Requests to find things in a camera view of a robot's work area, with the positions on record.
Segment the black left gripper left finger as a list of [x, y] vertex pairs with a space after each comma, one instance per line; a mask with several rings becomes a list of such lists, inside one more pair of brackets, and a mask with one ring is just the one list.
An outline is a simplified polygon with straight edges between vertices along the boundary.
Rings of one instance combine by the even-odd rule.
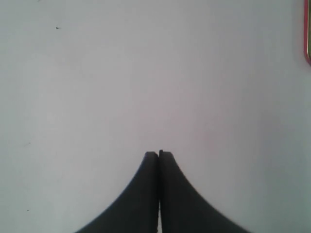
[[79, 233], [156, 233], [158, 228], [158, 155], [145, 153], [120, 196]]

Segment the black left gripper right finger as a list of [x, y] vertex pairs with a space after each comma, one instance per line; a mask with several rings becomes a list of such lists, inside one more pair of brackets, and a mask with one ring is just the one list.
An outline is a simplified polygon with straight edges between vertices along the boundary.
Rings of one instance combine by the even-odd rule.
[[159, 151], [161, 227], [164, 233], [246, 233], [190, 184], [173, 154]]

